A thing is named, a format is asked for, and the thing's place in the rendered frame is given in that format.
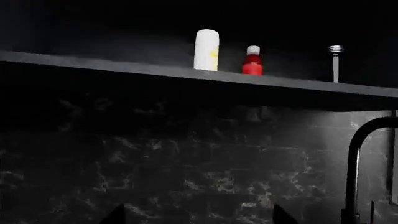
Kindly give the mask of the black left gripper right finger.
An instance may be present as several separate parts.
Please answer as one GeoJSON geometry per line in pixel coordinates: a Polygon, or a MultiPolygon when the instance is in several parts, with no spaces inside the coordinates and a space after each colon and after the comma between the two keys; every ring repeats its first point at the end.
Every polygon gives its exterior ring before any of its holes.
{"type": "Polygon", "coordinates": [[[280,205],[274,205],[272,213],[273,224],[298,224],[280,205]]]}

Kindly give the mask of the dark wall shelf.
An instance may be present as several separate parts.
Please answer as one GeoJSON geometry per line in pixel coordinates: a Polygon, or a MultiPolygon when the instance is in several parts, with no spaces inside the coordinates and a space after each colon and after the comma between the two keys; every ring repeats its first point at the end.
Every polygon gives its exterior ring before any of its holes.
{"type": "Polygon", "coordinates": [[[393,88],[2,50],[0,85],[324,111],[398,110],[393,88]]]}

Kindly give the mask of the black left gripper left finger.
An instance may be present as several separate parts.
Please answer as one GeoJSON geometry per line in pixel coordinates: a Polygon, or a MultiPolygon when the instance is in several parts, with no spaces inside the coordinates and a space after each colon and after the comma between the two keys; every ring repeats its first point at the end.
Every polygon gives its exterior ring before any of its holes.
{"type": "Polygon", "coordinates": [[[115,207],[99,224],[126,224],[126,211],[124,204],[115,207]]]}

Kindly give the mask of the white cylindrical container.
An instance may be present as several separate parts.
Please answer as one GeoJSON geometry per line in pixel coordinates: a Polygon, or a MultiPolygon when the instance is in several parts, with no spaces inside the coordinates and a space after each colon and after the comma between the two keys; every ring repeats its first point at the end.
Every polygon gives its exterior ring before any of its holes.
{"type": "Polygon", "coordinates": [[[193,67],[195,70],[218,70],[219,33],[211,29],[197,32],[193,67]]]}

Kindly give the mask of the black curved faucet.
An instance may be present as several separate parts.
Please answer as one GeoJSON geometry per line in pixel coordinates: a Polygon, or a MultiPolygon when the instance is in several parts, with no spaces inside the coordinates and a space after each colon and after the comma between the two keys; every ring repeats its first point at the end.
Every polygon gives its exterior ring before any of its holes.
{"type": "Polygon", "coordinates": [[[341,210],[341,224],[360,224],[358,212],[358,174],[361,147],[375,130],[394,128],[392,147],[391,203],[398,206],[398,117],[381,117],[362,125],[354,134],[348,150],[345,208],[341,210]]]}

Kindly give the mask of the red bottle with white cap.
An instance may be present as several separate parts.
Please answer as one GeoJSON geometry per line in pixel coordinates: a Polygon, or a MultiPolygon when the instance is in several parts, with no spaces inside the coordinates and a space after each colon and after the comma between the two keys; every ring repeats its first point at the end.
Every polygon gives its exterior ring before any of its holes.
{"type": "Polygon", "coordinates": [[[242,74],[262,75],[262,65],[259,55],[259,46],[252,45],[246,49],[246,57],[243,61],[242,74]]]}

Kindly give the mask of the silver shaker with slim stem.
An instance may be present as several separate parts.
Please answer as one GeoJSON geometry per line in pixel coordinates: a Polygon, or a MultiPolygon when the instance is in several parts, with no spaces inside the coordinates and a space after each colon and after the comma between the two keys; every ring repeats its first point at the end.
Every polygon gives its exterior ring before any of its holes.
{"type": "Polygon", "coordinates": [[[339,83],[340,74],[340,55],[344,52],[344,48],[341,45],[332,45],[328,47],[328,52],[332,56],[332,72],[333,82],[339,83]]]}

